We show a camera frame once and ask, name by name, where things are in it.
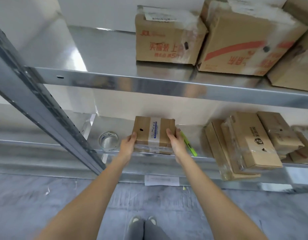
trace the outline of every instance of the shoe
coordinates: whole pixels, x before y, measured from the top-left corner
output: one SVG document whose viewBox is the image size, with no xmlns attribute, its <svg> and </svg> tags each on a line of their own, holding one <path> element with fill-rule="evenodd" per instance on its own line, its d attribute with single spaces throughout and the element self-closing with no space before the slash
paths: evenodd
<svg viewBox="0 0 308 240">
<path fill-rule="evenodd" d="M 142 218 L 140 216 L 134 216 L 132 217 L 132 219 L 130 220 L 128 227 L 130 227 L 130 225 L 132 225 L 132 223 L 137 222 L 139 220 L 141 220 Z"/>
<path fill-rule="evenodd" d="M 154 225 L 157 225 L 157 220 L 155 216 L 150 216 L 148 220 L 150 220 Z"/>
</svg>

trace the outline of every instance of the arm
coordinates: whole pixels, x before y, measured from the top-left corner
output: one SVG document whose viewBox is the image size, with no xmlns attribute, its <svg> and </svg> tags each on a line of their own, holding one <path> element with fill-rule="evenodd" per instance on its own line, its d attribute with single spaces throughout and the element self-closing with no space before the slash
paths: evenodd
<svg viewBox="0 0 308 240">
<path fill-rule="evenodd" d="M 125 165 L 131 159 L 136 133 L 122 140 L 112 163 L 42 230 L 36 240 L 97 238 L 105 210 Z"/>
<path fill-rule="evenodd" d="M 215 240 L 257 239 L 267 237 L 256 224 L 237 207 L 199 168 L 187 153 L 179 130 L 176 137 L 167 129 L 176 156 L 204 211 Z"/>
</svg>

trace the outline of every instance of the person's left hand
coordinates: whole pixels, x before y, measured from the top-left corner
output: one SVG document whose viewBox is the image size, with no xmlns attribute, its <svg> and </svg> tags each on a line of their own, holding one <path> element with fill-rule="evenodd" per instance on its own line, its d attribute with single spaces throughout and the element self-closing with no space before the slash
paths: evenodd
<svg viewBox="0 0 308 240">
<path fill-rule="evenodd" d="M 121 149 L 118 153 L 118 158 L 123 159 L 128 163 L 131 159 L 132 153 L 134 151 L 134 144 L 136 141 L 137 134 L 136 132 L 133 132 L 130 136 L 126 137 L 121 142 Z"/>
</svg>

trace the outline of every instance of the green pen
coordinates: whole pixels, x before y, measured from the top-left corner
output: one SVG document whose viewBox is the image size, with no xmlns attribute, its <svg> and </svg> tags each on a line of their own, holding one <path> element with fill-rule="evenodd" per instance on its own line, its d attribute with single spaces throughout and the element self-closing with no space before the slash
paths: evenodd
<svg viewBox="0 0 308 240">
<path fill-rule="evenodd" d="M 196 156 L 197 156 L 197 153 L 196 153 L 196 151 L 191 147 L 191 144 L 189 143 L 187 137 L 184 135 L 183 131 L 180 131 L 180 134 L 181 134 L 181 136 L 183 137 L 183 139 L 184 139 L 186 145 L 188 146 L 188 148 L 191 150 L 193 156 L 196 157 Z"/>
</svg>

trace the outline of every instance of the concrete floor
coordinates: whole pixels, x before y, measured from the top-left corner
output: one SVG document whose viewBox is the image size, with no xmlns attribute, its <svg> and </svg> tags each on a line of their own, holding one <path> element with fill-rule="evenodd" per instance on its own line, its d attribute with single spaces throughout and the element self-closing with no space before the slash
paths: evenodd
<svg viewBox="0 0 308 240">
<path fill-rule="evenodd" d="M 90 180 L 0 174 L 0 240 L 31 239 Z M 269 239 L 308 239 L 308 193 L 224 190 Z M 155 215 L 172 239 L 213 239 L 191 188 L 120 183 L 98 239 L 123 240 L 134 215 Z"/>
</svg>

